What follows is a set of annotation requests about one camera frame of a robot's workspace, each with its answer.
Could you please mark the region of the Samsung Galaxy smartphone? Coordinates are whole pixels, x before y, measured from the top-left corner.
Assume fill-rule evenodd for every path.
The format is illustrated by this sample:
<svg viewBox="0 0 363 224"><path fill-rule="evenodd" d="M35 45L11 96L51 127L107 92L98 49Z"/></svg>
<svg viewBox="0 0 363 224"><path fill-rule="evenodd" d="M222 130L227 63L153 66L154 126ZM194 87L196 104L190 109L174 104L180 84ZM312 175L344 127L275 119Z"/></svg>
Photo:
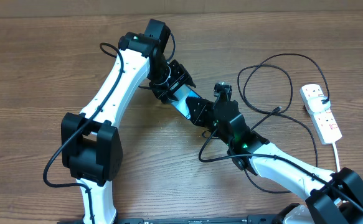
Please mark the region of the Samsung Galaxy smartphone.
<svg viewBox="0 0 363 224"><path fill-rule="evenodd" d="M186 103L188 97L201 98L191 87L187 85L181 86L175 93L176 101L170 102L170 104L182 114L185 119L190 120L191 115L189 112L189 107Z"/></svg>

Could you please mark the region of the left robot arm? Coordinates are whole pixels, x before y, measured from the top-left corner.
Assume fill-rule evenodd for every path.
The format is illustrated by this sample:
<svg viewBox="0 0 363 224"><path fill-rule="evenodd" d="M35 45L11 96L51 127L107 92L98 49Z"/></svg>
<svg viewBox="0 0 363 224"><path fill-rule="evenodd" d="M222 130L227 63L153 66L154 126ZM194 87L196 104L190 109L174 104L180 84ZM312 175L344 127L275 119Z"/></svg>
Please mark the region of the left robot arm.
<svg viewBox="0 0 363 224"><path fill-rule="evenodd" d="M123 160L118 128L145 79L157 99L173 105L186 119L191 117L186 98L196 96L192 78L163 54L171 37L170 28L154 19L144 33L122 36L114 66L98 93L81 112L67 113L62 120L62 164L82 191L85 214L80 223L116 221L112 181Z"/></svg>

